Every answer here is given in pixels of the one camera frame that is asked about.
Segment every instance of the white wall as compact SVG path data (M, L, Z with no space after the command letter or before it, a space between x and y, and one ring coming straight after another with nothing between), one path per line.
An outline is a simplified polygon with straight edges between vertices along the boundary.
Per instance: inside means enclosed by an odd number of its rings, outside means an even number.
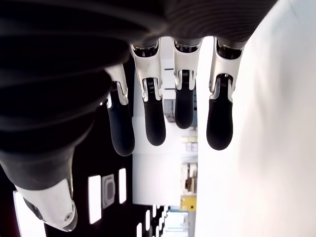
M198 134L196 237L316 236L315 11L315 0L278 1L243 54L230 146L216 152ZM197 75L199 131L211 41Z
M174 88L173 51L171 38L161 39L161 67L163 99L175 99L175 92L164 90ZM144 105L138 79L135 77L134 117L132 118L135 149L133 152L133 203L145 205L180 205L181 163L194 157L197 152L187 152L182 136L196 136L197 131L179 129L165 118L165 142L155 147L149 143L145 130Z

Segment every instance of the light panel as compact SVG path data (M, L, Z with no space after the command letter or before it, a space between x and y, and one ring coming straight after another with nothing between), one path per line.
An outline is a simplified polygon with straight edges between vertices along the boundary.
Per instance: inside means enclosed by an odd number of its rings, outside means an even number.
M148 231L150 228L150 210L146 211L146 230Z
M136 236L142 237L142 223L139 223L136 227Z
M156 210L156 205L153 205L153 218L156 217L157 210Z
M14 191L13 199L21 237L45 237L44 222L27 207L22 195Z
M93 224L101 219L101 176L88 178L89 221Z
M126 169L118 171L118 187L119 187L119 202L122 204L126 201Z

